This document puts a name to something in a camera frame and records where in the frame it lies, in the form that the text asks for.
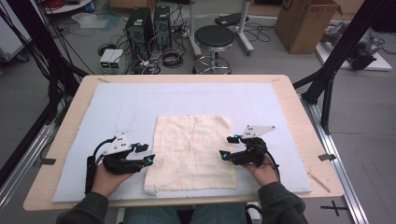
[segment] chair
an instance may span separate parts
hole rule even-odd
[[[233,45],[234,34],[230,29],[219,25],[208,25],[199,28],[194,35],[195,43],[200,49],[210,51],[210,56],[203,56],[195,62],[192,69],[196,74],[231,74],[230,64],[219,57],[218,52]]]

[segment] gray floor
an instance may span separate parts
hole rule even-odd
[[[71,33],[67,40],[95,74],[101,74],[100,56],[97,48],[110,41],[114,35],[122,35],[125,21],[102,14],[111,20],[105,30],[80,30],[65,14],[58,18],[61,25]],[[216,16],[197,19],[197,27],[214,23]],[[273,25],[275,19],[251,18],[250,22]],[[320,67],[318,57],[313,54],[288,54],[274,30],[266,31],[270,42],[253,41],[255,49],[250,56],[242,50],[239,42],[220,55],[233,67],[234,74],[284,74],[292,82],[311,75]],[[385,48],[396,51],[394,35],[380,35],[386,40]],[[177,69],[164,68],[161,74],[191,74],[194,57],[190,43],[183,56],[184,64]],[[396,67],[394,55],[379,52],[392,66]],[[74,63],[86,69],[72,55]],[[35,119],[44,109],[48,99],[48,82],[39,73],[35,63],[12,62],[0,71],[0,165],[3,165]],[[396,70],[390,72],[350,71],[340,69],[334,83],[330,130],[332,139],[341,155],[350,180],[355,188],[370,223],[396,223]],[[297,90],[306,91],[307,87]],[[8,206],[0,214],[0,223],[53,223],[59,211],[29,213],[23,211],[24,198],[37,173],[32,168],[18,187]],[[351,223],[348,211],[320,209],[321,206],[346,206],[343,198],[305,200],[305,215],[310,223]],[[116,210],[110,209],[106,223],[115,222]]]

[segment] white cloth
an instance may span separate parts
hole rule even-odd
[[[145,187],[158,191],[183,189],[236,189],[235,166],[223,161],[219,150],[227,142],[231,122],[222,116],[159,117]]]

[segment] hand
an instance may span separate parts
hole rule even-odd
[[[110,173],[103,164],[100,164],[96,169],[92,192],[96,192],[108,197],[120,186],[124,180],[128,179],[132,175],[133,174],[114,175]]]
[[[254,164],[243,165],[256,179],[257,183],[264,187],[268,184],[279,182],[273,166],[271,165],[270,158],[265,154],[264,160],[260,167],[256,167]]]

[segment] computer case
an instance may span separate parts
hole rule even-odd
[[[154,48],[154,28],[150,9],[148,7],[133,8],[125,30],[132,50],[137,50],[143,60],[148,60]]]
[[[170,12],[169,6],[155,7],[153,22],[155,35],[157,36],[157,49],[172,47]]]

